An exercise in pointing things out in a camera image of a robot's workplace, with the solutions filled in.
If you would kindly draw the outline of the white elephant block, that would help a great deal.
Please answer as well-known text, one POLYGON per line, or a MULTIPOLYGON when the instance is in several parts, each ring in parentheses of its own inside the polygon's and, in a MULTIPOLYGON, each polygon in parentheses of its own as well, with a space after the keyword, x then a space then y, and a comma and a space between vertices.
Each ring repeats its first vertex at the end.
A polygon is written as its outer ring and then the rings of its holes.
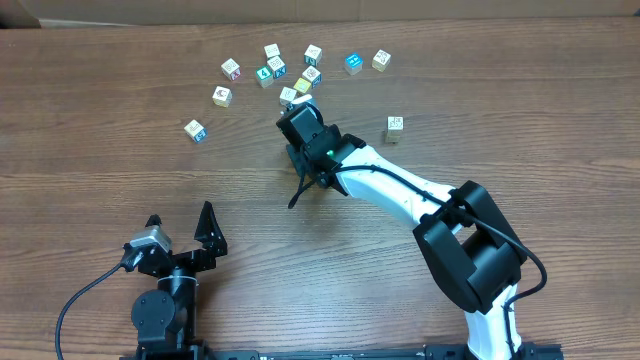
POLYGON ((404 119, 400 116, 389 116, 387 118, 387 132, 401 133, 404 129, 404 119))

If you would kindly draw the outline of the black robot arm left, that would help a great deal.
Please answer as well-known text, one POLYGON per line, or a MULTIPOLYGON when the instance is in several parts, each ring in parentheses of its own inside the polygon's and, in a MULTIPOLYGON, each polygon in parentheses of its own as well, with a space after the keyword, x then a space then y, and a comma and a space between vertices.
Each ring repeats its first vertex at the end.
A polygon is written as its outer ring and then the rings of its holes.
POLYGON ((200 248, 174 253, 160 217, 152 215, 144 230, 125 245, 124 268, 157 279, 157 287, 142 293, 132 305, 136 359, 214 357, 207 343, 196 338, 197 274, 215 269, 216 259, 225 256, 228 247, 209 201, 202 207, 194 240, 200 248))

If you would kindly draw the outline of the plain white block centre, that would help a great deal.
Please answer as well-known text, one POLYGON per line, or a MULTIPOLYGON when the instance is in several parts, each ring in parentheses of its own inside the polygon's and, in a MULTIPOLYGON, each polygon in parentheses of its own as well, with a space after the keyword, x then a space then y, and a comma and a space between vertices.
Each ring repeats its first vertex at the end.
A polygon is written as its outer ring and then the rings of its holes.
POLYGON ((279 95, 279 103, 282 106, 287 106, 297 97, 297 91, 290 87, 283 87, 279 95))

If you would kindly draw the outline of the yellow top block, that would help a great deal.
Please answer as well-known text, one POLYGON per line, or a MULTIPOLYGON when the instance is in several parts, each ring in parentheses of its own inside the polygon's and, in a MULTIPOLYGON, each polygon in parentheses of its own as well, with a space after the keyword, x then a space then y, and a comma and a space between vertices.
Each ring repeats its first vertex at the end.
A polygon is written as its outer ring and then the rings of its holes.
POLYGON ((312 83, 304 78, 299 78, 295 84, 294 89, 301 95, 306 95, 312 89, 312 83))

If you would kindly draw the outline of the white block animal top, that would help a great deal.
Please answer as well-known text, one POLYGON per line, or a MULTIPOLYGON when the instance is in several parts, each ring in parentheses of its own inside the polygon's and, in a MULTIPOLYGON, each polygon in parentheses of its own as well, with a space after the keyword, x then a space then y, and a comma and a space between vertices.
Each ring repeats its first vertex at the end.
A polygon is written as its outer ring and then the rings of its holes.
POLYGON ((321 72, 314 66, 308 66, 302 73, 302 77, 311 83, 311 87, 317 87, 322 81, 321 72))

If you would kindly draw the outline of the blue top block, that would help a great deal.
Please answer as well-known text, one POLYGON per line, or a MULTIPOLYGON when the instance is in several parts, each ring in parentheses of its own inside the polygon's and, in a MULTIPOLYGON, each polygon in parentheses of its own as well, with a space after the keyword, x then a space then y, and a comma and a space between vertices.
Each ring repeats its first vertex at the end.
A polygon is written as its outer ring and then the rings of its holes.
POLYGON ((363 59, 357 53, 352 53, 345 58, 344 67, 351 76, 359 73, 363 68, 363 59))

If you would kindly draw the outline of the white block green side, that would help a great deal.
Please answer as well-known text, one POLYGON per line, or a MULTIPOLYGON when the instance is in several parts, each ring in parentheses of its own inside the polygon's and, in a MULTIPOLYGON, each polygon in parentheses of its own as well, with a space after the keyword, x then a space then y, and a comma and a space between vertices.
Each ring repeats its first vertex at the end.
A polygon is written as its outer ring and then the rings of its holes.
POLYGON ((317 67, 322 58, 322 49, 318 46, 310 44, 304 52, 304 62, 317 67))

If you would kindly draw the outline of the green number 4 block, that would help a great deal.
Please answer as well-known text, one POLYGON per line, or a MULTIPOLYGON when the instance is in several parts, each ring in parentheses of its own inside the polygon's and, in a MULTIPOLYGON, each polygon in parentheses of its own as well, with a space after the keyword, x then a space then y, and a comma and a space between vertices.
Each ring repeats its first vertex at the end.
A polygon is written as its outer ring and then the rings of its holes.
POLYGON ((267 88, 274 82, 274 75, 269 66, 262 66, 255 71, 258 84, 262 88, 267 88))

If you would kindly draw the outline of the white block blue X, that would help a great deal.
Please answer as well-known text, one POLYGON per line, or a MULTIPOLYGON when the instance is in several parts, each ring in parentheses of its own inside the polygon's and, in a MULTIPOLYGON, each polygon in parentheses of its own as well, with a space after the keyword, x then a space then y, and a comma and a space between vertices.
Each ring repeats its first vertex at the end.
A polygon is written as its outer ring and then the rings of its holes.
POLYGON ((273 78, 278 79, 287 72, 287 67, 280 56, 274 56, 267 61, 267 65, 273 72, 273 78))

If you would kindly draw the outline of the white block blue side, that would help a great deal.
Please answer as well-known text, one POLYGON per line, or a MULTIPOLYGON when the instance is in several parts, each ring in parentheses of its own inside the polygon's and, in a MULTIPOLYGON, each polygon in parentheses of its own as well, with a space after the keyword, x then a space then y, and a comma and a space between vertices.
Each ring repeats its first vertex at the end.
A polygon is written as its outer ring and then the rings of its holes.
POLYGON ((202 142, 208 135, 206 128, 196 119, 191 120, 185 127, 186 134, 195 142, 202 142))

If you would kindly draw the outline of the white block far right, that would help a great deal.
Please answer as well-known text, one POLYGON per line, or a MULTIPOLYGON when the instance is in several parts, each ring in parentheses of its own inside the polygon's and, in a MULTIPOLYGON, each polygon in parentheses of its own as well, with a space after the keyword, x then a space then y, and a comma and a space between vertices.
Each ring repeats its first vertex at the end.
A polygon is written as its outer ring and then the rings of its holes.
POLYGON ((380 72, 384 72, 391 61, 391 54, 380 49, 372 59, 372 67, 380 72))

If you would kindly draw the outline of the white block top back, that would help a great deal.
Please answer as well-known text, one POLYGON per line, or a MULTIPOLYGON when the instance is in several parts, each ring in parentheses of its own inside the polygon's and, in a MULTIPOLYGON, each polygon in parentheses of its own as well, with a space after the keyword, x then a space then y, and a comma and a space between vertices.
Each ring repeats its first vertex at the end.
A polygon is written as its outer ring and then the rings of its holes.
POLYGON ((267 59, 271 59, 280 55, 279 46, 276 43, 266 45, 264 47, 264 52, 267 59))

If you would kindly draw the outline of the white block yellow side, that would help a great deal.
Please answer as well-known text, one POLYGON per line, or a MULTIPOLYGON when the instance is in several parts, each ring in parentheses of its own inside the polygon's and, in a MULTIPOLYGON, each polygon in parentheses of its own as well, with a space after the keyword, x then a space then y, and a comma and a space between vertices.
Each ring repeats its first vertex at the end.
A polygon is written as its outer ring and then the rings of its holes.
POLYGON ((229 88, 216 86, 212 93, 212 101, 215 105, 227 108, 232 100, 232 92, 229 88))

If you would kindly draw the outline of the white block red side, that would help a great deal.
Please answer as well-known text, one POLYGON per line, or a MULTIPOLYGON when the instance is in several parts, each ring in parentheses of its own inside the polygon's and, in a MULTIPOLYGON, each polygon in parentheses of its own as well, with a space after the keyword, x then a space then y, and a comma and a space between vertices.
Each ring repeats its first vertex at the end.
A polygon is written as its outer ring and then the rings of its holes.
POLYGON ((222 63, 221 70, 230 81, 235 81, 241 75, 241 68, 233 58, 222 63))

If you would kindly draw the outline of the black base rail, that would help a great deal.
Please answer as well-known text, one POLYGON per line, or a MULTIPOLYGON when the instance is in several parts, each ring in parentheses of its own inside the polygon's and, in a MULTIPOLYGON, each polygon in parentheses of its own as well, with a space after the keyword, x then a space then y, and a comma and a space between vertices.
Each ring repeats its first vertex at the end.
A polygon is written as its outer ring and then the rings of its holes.
POLYGON ((475 356, 466 345, 426 345, 415 349, 336 350, 310 352, 271 352, 255 350, 215 351, 194 348, 186 352, 151 353, 139 348, 120 360, 205 359, 205 360, 471 360, 475 356))

